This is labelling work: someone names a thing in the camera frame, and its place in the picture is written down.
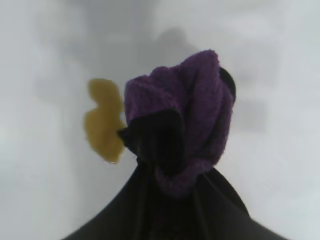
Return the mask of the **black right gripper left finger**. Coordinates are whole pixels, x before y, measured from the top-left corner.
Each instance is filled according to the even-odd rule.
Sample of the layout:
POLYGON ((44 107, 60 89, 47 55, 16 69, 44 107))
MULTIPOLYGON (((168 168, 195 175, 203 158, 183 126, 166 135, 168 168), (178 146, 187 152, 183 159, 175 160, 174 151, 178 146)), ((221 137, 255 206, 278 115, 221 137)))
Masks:
POLYGON ((120 192, 94 218, 66 236, 67 240, 178 240, 173 217, 180 193, 166 191, 156 179, 156 165, 138 160, 120 192))

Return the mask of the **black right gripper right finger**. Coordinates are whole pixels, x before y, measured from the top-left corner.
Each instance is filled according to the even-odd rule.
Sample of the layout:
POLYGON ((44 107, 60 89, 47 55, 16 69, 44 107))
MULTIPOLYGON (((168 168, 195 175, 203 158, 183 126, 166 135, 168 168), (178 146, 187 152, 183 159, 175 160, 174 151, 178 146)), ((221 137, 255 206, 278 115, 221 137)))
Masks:
POLYGON ((251 218, 239 194, 218 170, 186 169, 182 177, 190 198, 180 221, 181 240, 264 239, 264 227, 251 218))

